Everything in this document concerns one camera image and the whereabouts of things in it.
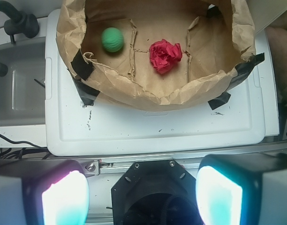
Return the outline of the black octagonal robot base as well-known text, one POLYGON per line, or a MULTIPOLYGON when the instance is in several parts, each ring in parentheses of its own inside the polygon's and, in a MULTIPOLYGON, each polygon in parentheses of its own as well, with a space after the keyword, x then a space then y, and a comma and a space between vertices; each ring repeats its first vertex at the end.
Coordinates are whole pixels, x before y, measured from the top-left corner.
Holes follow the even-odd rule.
POLYGON ((134 162, 111 189, 115 225, 201 225, 196 179, 175 160, 134 162))

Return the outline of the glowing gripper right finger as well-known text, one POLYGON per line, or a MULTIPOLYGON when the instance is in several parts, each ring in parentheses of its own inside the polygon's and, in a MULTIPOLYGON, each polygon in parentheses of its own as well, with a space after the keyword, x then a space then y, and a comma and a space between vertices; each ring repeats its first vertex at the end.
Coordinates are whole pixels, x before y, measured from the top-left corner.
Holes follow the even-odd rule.
POLYGON ((196 176, 206 225, 287 225, 287 154, 209 154, 196 176))

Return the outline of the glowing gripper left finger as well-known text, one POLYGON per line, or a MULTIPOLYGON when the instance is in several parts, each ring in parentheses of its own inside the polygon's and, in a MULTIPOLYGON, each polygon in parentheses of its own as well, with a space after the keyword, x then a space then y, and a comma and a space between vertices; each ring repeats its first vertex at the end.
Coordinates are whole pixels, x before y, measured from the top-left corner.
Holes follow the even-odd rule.
POLYGON ((84 225, 89 199, 75 160, 0 160, 0 225, 84 225))

